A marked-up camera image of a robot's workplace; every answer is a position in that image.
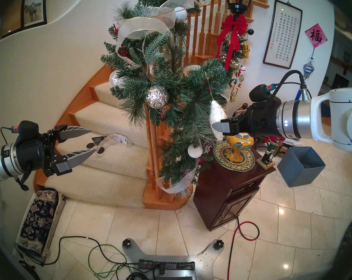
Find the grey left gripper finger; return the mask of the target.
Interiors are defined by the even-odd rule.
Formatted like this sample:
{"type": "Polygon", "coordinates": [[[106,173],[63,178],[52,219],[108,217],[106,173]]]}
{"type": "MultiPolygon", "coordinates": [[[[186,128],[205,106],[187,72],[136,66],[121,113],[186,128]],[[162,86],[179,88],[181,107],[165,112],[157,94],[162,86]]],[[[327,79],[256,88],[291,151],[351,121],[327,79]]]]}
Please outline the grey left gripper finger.
{"type": "Polygon", "coordinates": [[[58,141],[66,141],[90,133],[91,130],[80,126],[57,125],[55,134],[58,141]]]}
{"type": "Polygon", "coordinates": [[[70,152],[64,155],[55,154],[51,159],[52,175],[64,175],[72,172],[74,167],[82,164],[95,152],[95,149],[87,149],[70,152]]]}

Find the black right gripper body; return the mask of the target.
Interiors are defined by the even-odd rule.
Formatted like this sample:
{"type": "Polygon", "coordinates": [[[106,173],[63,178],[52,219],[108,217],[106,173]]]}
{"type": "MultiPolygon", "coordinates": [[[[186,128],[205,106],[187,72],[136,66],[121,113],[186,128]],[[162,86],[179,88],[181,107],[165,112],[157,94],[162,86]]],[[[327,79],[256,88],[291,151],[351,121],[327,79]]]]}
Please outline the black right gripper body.
{"type": "Polygon", "coordinates": [[[252,137],[281,136],[277,127],[277,110],[281,100],[274,100],[267,107],[267,101],[256,102],[245,113],[231,118],[229,135],[248,133],[252,137]]]}

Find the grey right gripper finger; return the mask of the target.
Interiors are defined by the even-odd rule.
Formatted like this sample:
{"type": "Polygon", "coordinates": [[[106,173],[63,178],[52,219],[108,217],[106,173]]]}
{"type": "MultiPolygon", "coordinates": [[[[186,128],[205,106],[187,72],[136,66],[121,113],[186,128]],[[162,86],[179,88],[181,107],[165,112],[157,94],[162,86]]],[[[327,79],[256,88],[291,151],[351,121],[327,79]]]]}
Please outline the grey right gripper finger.
{"type": "Polygon", "coordinates": [[[239,122],[235,119],[222,119],[213,123],[212,128],[223,135],[237,135],[239,133],[239,122]]]}

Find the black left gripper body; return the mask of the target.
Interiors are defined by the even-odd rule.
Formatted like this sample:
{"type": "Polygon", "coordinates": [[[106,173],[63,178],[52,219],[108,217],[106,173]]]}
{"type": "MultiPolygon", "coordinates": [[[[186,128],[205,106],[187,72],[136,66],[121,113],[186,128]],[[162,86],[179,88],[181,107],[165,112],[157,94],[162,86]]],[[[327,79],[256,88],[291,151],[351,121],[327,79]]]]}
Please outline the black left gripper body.
{"type": "Polygon", "coordinates": [[[40,134],[38,128],[17,128],[16,159],[23,177],[41,169],[45,176],[52,176],[51,159],[55,155],[57,137],[55,130],[40,134]]]}

